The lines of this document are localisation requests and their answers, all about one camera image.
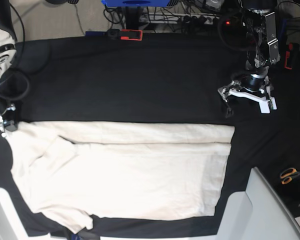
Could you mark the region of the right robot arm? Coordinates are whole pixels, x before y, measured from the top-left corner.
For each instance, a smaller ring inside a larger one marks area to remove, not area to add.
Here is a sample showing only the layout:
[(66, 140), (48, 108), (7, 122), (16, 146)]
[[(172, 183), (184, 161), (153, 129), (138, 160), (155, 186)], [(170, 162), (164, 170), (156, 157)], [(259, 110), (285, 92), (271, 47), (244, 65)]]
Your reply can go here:
[(9, 111), (15, 111), (14, 102), (24, 98), (30, 90), (30, 79), (21, 70), (13, 68), (12, 65), (17, 55), (17, 36), (12, 23), (11, 11), (14, 11), (18, 18), (21, 16), (8, 0), (0, 0), (0, 87), (6, 83), (14, 74), (18, 74), (25, 80), (24, 92), (15, 96), (7, 96), (0, 92), (0, 131), (3, 138), (6, 131), (13, 132), (18, 128), (14, 119), (5, 119)]

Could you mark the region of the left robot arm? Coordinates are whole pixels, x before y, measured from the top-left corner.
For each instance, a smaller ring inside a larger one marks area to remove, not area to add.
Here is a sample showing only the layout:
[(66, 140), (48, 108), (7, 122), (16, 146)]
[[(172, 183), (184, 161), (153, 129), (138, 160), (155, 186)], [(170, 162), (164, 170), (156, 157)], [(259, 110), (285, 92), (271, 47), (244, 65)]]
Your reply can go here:
[[(246, 52), (244, 69), (230, 76), (230, 84), (217, 91), (225, 104), (225, 116), (233, 116), (229, 104), (231, 97), (245, 98), (258, 103), (262, 114), (277, 109), (275, 98), (271, 95), (273, 86), (268, 76), (271, 66), (276, 65), (281, 55), (277, 38), (275, 7), (276, 0), (240, 0), (239, 7), (222, 16), (217, 23), (217, 31), (223, 44), (238, 52)], [(224, 26), (234, 17), (241, 17), (240, 23), (245, 36), (250, 40), (247, 46), (232, 45), (224, 35)]]

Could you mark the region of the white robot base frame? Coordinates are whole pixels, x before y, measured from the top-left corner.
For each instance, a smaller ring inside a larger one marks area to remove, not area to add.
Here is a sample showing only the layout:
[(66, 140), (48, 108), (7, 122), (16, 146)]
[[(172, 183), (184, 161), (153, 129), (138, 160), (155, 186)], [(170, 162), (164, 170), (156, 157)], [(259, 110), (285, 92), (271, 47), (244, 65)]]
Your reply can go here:
[[(28, 240), (8, 192), (0, 188), (0, 240)], [(257, 167), (245, 191), (227, 200), (216, 235), (207, 240), (300, 240), (300, 224)]]

